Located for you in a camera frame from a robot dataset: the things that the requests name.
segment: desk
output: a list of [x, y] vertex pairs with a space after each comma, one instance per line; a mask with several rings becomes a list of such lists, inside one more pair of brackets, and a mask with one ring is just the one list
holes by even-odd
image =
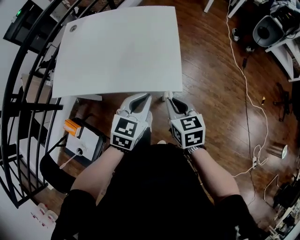
[[[243, 5], [243, 3], [245, 2], [246, 0], [233, 0], [231, 2], [231, 6], [235, 5], [233, 7], [233, 9], [229, 12], [228, 14], [228, 18], [231, 18], [233, 16], [233, 14], [235, 14], [235, 12]], [[205, 9], [204, 9], [204, 12], [207, 13], [212, 5], [212, 3], [214, 2], [214, 0], [209, 0]]]
[[67, 24], [54, 98], [150, 91], [182, 91], [174, 7], [122, 8]]

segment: wooden floor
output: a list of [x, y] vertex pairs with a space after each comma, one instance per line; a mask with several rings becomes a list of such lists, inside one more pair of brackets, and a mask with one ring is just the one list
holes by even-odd
[[[249, 155], [245, 112], [245, 80], [234, 64], [230, 49], [225, 23], [228, 3], [225, 0], [216, 0], [207, 14], [203, 12], [206, 4], [203, 0], [145, 0], [142, 4], [175, 6], [183, 80], [183, 92], [176, 96], [190, 101], [203, 115], [206, 125], [205, 146], [212, 157], [232, 175], [248, 170], [252, 159]], [[237, 25], [238, 17], [235, 15], [229, 20], [231, 28]], [[247, 54], [236, 43], [233, 43], [233, 48], [237, 63], [241, 65]], [[271, 55], [263, 49], [257, 49], [248, 58], [245, 75], [253, 104], [261, 106], [268, 117], [269, 134], [266, 145], [276, 141], [289, 146], [288, 155], [284, 160], [269, 155], [265, 149], [262, 150], [261, 161], [266, 157], [269, 160], [264, 166], [258, 166], [252, 171], [254, 186], [249, 173], [235, 178], [247, 204], [254, 199], [256, 192], [249, 210], [259, 226], [265, 228], [275, 212], [264, 202], [263, 188], [276, 174], [279, 174], [280, 181], [283, 182], [289, 180], [295, 172], [295, 158], [298, 152], [297, 121], [294, 115], [288, 115], [284, 122], [278, 121], [281, 108], [272, 103], [279, 100], [276, 83], [281, 83], [284, 89], [290, 92], [292, 85]], [[103, 95], [103, 102], [81, 101], [75, 115], [85, 117], [93, 113], [94, 117], [90, 117], [88, 123], [109, 135], [113, 115], [126, 96], [108, 94]], [[174, 142], [168, 131], [166, 106], [160, 102], [160, 96], [158, 93], [153, 94], [151, 106], [153, 144], [162, 139]], [[252, 152], [256, 145], [263, 144], [267, 129], [262, 111], [252, 107], [249, 101], [247, 104]], [[67, 158], [62, 156], [60, 163], [65, 162]], [[66, 171], [74, 176], [82, 169], [77, 163], [66, 167]], [[267, 192], [269, 203], [272, 203], [271, 197], [276, 190], [273, 185]], [[47, 190], [47, 193], [40, 193], [39, 197], [48, 203], [50, 209], [59, 212], [62, 195], [56, 198], [55, 190]]]

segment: power cord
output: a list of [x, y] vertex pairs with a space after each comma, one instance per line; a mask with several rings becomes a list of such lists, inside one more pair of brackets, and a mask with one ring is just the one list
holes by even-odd
[[60, 169], [63, 169], [69, 163], [69, 161], [71, 161], [73, 158], [75, 158], [79, 154], [80, 154], [80, 151], [77, 151], [76, 154], [74, 154], [74, 156], [72, 156], [67, 162], [65, 162], [64, 164], [62, 164], [60, 166]]
[[[243, 67], [243, 75], [245, 75], [245, 68], [246, 68], [247, 60], [248, 60], [249, 56], [250, 56], [250, 54], [248, 54], [248, 56], [246, 58], [244, 58], [244, 60], [243, 60], [243, 65], [242, 65], [242, 67]], [[249, 139], [249, 156], [251, 158], [251, 142], [250, 142], [250, 130], [249, 130], [249, 119], [248, 119], [246, 86], [245, 86], [245, 109], [246, 109], [246, 119], [247, 119], [248, 139]], [[249, 171], [249, 173], [250, 173], [250, 179], [251, 179], [252, 186], [253, 186], [254, 196], [251, 199], [251, 202], [247, 206], [249, 206], [251, 203], [253, 203], [255, 201], [255, 199], [256, 199], [256, 189], [255, 189], [255, 185], [254, 185], [254, 182], [253, 182], [252, 170], [253, 170], [253, 167], [251, 168], [251, 170]]]
[[[264, 142], [263, 142], [262, 146], [260, 146], [260, 144], [258, 144], [257, 146], [255, 146], [255, 148], [253, 150], [253, 159], [252, 159], [253, 162], [257, 162], [260, 166], [262, 166], [262, 165], [264, 165], [268, 161], [268, 158], [266, 158], [265, 160], [263, 160], [262, 163], [260, 162], [261, 150], [264, 148], [264, 146], [266, 144], [268, 133], [269, 133], [268, 118], [267, 118], [267, 115], [264, 112], [264, 110], [261, 107], [254, 105], [253, 102], [252, 102], [252, 100], [251, 100], [251, 98], [250, 98], [250, 96], [248, 95], [247, 78], [245, 76], [244, 70], [245, 70], [245, 67], [246, 67], [249, 55], [243, 61], [243, 70], [239, 67], [239, 65], [237, 64], [236, 59], [235, 59], [234, 51], [233, 51], [233, 45], [232, 45], [232, 40], [231, 40], [231, 37], [230, 37], [230, 29], [229, 29], [229, 25], [228, 25], [228, 15], [229, 15], [229, 10], [230, 10], [230, 4], [231, 4], [231, 0], [229, 0], [229, 4], [228, 4], [228, 12], [227, 12], [227, 16], [226, 16], [226, 25], [227, 25], [227, 28], [228, 28], [228, 38], [230, 40], [230, 47], [231, 47], [231, 51], [232, 51], [232, 56], [233, 56], [233, 59], [234, 59], [234, 63], [237, 66], [237, 68], [240, 70], [240, 72], [242, 73], [243, 77], [245, 78], [245, 108], [246, 108], [246, 117], [247, 117], [247, 127], [248, 127], [248, 137], [249, 137], [249, 154], [250, 154], [250, 157], [251, 157], [251, 146], [250, 146], [250, 131], [249, 131], [249, 122], [248, 122], [247, 97], [248, 97], [251, 105], [253, 107], [256, 107], [256, 108], [260, 109], [263, 112], [263, 114], [264, 114], [264, 116], [266, 118], [266, 127], [267, 127], [266, 137], [264, 139]], [[255, 150], [256, 150], [257, 147], [259, 148], [259, 151], [257, 153], [257, 157], [255, 157]], [[252, 202], [254, 202], [255, 198], [256, 198], [256, 190], [255, 190], [255, 186], [254, 186], [254, 182], [253, 182], [253, 177], [252, 177], [252, 173], [251, 173], [254, 168], [255, 168], [255, 166], [252, 164], [252, 167], [250, 167], [247, 171], [240, 172], [237, 175], [233, 176], [233, 177], [237, 177], [239, 175], [246, 174], [246, 173], [250, 172], [250, 178], [251, 178], [253, 189], [254, 189], [254, 197], [253, 197], [253, 199], [251, 200], [251, 202], [247, 206], [249, 206]]]
[[[269, 133], [269, 129], [268, 129], [268, 118], [267, 118], [266, 113], [264, 112], [264, 110], [263, 110], [261, 107], [256, 106], [256, 105], [253, 104], [253, 102], [252, 102], [250, 96], [248, 95], [247, 78], [246, 78], [246, 76], [244, 75], [242, 69], [241, 69], [241, 68], [239, 67], [239, 65], [237, 64], [236, 59], [235, 59], [234, 51], [233, 51], [233, 45], [232, 45], [232, 40], [231, 40], [231, 37], [230, 37], [230, 29], [229, 29], [229, 25], [228, 25], [228, 15], [229, 15], [229, 10], [230, 10], [230, 4], [231, 4], [231, 0], [229, 0], [229, 4], [228, 4], [228, 12], [227, 12], [227, 16], [226, 16], [226, 25], [227, 25], [227, 28], [228, 28], [228, 37], [229, 37], [229, 40], [230, 40], [230, 47], [231, 47], [231, 51], [232, 51], [232, 56], [233, 56], [233, 59], [234, 59], [234, 63], [235, 63], [235, 65], [237, 66], [237, 68], [240, 70], [240, 72], [242, 73], [243, 77], [245, 78], [246, 96], [248, 97], [248, 99], [249, 99], [251, 105], [252, 105], [253, 107], [256, 107], [256, 108], [260, 109], [260, 110], [263, 112], [263, 114], [264, 114], [264, 116], [265, 116], [265, 118], [266, 118], [267, 133], [266, 133], [266, 137], [265, 137], [265, 139], [264, 139], [263, 145], [261, 146], [261, 145], [259, 144], [259, 145], [257, 145], [257, 146], [254, 148], [254, 150], [253, 150], [253, 160], [257, 159], [257, 163], [258, 163], [260, 166], [262, 166], [262, 165], [264, 165], [264, 164], [268, 161], [268, 158], [266, 158], [265, 160], [263, 160], [262, 163], [260, 162], [260, 154], [261, 154], [261, 151], [262, 151], [262, 149], [264, 148], [264, 146], [265, 146], [265, 144], [266, 144], [267, 137], [268, 137], [268, 133]], [[255, 157], [255, 150], [256, 150], [257, 147], [259, 148], [259, 151], [258, 151], [258, 153], [257, 153], [257, 157]], [[249, 168], [246, 172], [241, 172], [241, 173], [235, 175], [234, 177], [237, 177], [237, 176], [239, 176], [239, 175], [241, 175], [241, 174], [248, 173], [251, 169], [253, 169], [253, 167]]]

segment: office chair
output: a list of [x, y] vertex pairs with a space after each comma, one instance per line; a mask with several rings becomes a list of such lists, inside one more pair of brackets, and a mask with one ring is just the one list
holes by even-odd
[[283, 122], [285, 119], [285, 115], [289, 115], [294, 112], [296, 119], [300, 119], [300, 82], [292, 83], [292, 98], [290, 99], [289, 92], [284, 91], [282, 85], [280, 83], [276, 83], [280, 92], [281, 101], [273, 102], [275, 106], [283, 105], [284, 112], [282, 118], [279, 117], [279, 121]]

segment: forearm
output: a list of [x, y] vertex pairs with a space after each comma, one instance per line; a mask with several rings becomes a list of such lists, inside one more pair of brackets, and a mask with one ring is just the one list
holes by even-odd
[[197, 149], [191, 156], [204, 187], [218, 202], [223, 198], [240, 194], [233, 176], [222, 168], [204, 149]]
[[95, 162], [78, 175], [71, 190], [86, 191], [97, 199], [99, 193], [108, 186], [112, 174], [123, 156], [124, 153], [120, 150], [114, 147], [108, 148]]

